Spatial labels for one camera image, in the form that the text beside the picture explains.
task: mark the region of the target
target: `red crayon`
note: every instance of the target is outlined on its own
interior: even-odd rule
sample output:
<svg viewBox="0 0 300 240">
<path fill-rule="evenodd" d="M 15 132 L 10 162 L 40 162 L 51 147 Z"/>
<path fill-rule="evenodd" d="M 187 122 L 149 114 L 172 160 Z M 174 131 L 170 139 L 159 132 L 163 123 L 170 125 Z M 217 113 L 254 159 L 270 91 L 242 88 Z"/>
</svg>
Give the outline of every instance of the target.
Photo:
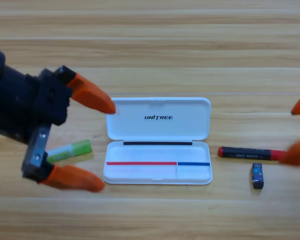
<svg viewBox="0 0 300 240">
<path fill-rule="evenodd" d="M 286 154 L 286 151 L 243 148 L 243 147 L 228 147 L 221 146 L 218 150 L 219 157 L 232 159 L 253 159 L 253 160 L 269 160 L 278 161 Z"/>
</svg>

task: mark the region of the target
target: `black eraser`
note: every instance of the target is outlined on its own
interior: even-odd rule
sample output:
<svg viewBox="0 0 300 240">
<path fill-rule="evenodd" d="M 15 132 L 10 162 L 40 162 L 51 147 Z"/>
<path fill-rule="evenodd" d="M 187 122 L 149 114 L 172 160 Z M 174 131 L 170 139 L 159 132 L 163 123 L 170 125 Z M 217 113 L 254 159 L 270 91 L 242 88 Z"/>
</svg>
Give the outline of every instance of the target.
<svg viewBox="0 0 300 240">
<path fill-rule="evenodd" d="M 264 187 L 265 182 L 261 163 L 252 163 L 251 175 L 253 188 L 262 189 Z"/>
</svg>

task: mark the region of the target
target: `white plastic case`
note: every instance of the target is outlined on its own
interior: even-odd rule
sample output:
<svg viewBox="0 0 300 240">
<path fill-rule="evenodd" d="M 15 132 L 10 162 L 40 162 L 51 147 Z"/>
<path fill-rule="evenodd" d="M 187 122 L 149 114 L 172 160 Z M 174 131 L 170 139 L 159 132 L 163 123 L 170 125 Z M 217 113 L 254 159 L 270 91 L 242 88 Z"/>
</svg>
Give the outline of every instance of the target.
<svg viewBox="0 0 300 240">
<path fill-rule="evenodd" d="M 203 97 L 118 97 L 106 116 L 103 179 L 110 184 L 205 185 L 211 103 Z"/>
</svg>

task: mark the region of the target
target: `glue stick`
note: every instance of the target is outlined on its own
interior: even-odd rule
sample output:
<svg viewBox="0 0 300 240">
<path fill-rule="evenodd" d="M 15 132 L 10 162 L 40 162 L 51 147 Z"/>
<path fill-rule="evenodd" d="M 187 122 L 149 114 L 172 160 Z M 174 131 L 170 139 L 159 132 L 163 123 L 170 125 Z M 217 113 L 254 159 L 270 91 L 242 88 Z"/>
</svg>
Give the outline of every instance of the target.
<svg viewBox="0 0 300 240">
<path fill-rule="evenodd" d="M 53 164 L 57 161 L 68 159 L 73 156 L 90 153 L 91 151 L 91 143 L 90 140 L 87 139 L 47 151 L 48 157 L 46 160 Z"/>
</svg>

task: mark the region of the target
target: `table surface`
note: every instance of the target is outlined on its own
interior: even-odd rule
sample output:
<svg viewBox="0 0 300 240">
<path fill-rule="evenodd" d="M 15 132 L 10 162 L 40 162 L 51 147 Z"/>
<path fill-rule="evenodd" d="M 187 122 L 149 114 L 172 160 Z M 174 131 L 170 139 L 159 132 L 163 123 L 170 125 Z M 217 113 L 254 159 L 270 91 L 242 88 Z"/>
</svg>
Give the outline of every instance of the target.
<svg viewBox="0 0 300 240">
<path fill-rule="evenodd" d="M 0 240 L 300 240 L 300 168 L 217 157 L 220 146 L 285 150 L 300 139 L 300 0 L 0 0 L 6 63 L 36 75 L 67 65 L 112 97 L 211 101 L 213 181 L 59 191 L 21 178 L 26 146 L 0 136 Z M 48 149 L 102 176 L 105 115 L 71 101 Z"/>
</svg>

